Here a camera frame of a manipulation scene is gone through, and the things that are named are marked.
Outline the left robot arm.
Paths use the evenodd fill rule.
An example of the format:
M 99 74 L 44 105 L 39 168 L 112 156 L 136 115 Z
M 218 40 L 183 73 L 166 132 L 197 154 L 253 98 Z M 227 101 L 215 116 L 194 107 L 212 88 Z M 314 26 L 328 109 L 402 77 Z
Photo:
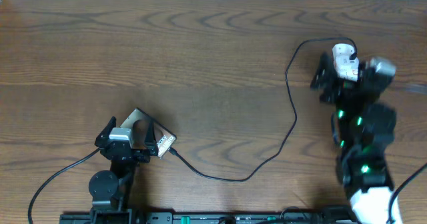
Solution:
M 96 137 L 95 146 L 111 161 L 108 170 L 97 172 L 89 182 L 92 199 L 91 223 L 145 223 L 145 214 L 129 207 L 135 170 L 140 163 L 149 163 L 158 154 L 155 146 L 154 121 L 148 118 L 143 129 L 141 121 L 131 128 L 116 127 L 112 117 Z

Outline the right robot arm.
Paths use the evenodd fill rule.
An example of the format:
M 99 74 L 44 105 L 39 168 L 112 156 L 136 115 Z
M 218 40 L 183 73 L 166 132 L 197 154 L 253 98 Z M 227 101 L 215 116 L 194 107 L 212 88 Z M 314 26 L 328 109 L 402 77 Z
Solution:
M 337 175 L 360 223 L 388 223 L 394 183 L 385 150 L 394 141 L 396 110 L 379 101 L 391 84 L 396 67 L 374 57 L 351 67 L 353 80 L 338 73 L 331 56 L 323 53 L 311 89 L 321 89 L 320 101 L 336 107 L 331 125 L 341 149 Z

